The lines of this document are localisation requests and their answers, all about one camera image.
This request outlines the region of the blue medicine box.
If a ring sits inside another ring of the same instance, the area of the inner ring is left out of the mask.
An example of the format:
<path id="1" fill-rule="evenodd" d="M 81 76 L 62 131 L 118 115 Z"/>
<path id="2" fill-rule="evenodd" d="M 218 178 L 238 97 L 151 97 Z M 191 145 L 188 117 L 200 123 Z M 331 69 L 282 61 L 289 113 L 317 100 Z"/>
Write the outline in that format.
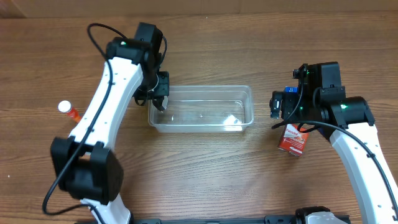
<path id="1" fill-rule="evenodd" d="M 294 87 L 294 86 L 286 86 L 286 87 L 284 88 L 284 91 L 285 91 L 286 93 L 296 93 L 296 92 L 298 92 L 298 88 L 297 88 L 297 87 Z"/>

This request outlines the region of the orange bottle white cap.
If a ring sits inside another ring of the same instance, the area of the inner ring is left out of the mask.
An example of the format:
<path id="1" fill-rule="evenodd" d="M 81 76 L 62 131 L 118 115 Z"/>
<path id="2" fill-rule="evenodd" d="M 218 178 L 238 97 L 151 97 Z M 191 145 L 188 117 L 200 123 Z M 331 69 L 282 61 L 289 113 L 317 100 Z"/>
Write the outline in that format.
<path id="1" fill-rule="evenodd" d="M 76 123 L 79 123 L 81 121 L 81 116 L 78 110 L 74 108 L 72 104 L 67 100 L 63 100 L 58 104 L 58 110 L 59 112 L 66 114 Z"/>

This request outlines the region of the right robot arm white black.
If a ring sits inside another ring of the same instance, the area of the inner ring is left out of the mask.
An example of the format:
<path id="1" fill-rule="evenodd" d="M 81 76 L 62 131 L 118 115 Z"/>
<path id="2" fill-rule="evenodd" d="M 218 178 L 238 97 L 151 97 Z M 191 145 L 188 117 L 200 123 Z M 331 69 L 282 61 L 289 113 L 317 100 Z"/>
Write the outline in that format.
<path id="1" fill-rule="evenodd" d="M 361 96 L 347 97 L 338 62 L 295 69 L 295 91 L 273 91 L 274 128 L 294 124 L 318 130 L 338 153 L 354 190 L 363 223 L 397 223 L 397 184 L 379 143 L 374 116 Z"/>

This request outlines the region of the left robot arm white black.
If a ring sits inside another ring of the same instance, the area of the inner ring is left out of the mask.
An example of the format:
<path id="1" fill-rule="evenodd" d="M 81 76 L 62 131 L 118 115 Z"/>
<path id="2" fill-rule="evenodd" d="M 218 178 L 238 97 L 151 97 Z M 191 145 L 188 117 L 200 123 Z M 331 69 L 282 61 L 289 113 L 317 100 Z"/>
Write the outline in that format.
<path id="1" fill-rule="evenodd" d="M 167 108 L 169 73 L 160 71 L 167 39 L 141 22 L 133 38 L 121 32 L 99 52 L 104 70 L 82 119 L 67 138 L 55 138 L 50 154 L 56 179 L 42 202 L 48 216 L 86 207 L 96 223 L 133 223 L 120 195 L 124 171 L 114 153 L 116 136 L 131 100 Z"/>

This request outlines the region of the clear plastic container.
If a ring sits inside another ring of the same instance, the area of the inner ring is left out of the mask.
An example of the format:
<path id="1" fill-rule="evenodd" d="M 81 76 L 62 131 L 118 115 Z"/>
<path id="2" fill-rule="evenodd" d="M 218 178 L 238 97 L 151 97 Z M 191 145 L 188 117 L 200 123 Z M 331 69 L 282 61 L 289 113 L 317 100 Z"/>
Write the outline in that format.
<path id="1" fill-rule="evenodd" d="M 160 133 L 242 132 L 254 122 L 247 85 L 171 86 L 167 109 L 148 107 L 148 122 Z"/>

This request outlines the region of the red medicine box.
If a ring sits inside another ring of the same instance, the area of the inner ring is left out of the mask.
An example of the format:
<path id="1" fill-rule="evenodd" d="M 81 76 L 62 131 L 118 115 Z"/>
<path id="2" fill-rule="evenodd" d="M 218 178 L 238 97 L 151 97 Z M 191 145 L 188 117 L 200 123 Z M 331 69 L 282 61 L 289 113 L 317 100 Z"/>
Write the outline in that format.
<path id="1" fill-rule="evenodd" d="M 308 141 L 309 133 L 298 131 L 295 124 L 286 124 L 280 137 L 278 149 L 289 152 L 295 156 L 301 156 Z"/>

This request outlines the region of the cardboard backdrop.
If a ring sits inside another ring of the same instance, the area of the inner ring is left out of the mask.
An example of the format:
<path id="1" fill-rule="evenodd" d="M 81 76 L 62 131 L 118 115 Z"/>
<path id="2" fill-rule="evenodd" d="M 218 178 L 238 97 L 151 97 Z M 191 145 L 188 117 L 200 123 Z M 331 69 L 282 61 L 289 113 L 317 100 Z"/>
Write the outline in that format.
<path id="1" fill-rule="evenodd" d="M 396 10 L 396 0 L 1 0 L 2 18 Z"/>

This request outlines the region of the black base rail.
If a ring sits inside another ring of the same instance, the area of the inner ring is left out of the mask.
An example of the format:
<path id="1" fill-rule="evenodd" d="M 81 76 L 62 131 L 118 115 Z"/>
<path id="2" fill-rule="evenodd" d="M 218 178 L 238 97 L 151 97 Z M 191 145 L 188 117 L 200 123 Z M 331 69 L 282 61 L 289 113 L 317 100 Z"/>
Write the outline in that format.
<path id="1" fill-rule="evenodd" d="M 191 219 L 191 220 L 161 220 L 135 219 L 133 224 L 289 224 L 295 221 L 295 215 L 267 215 L 264 218 L 227 218 L 227 219 Z"/>

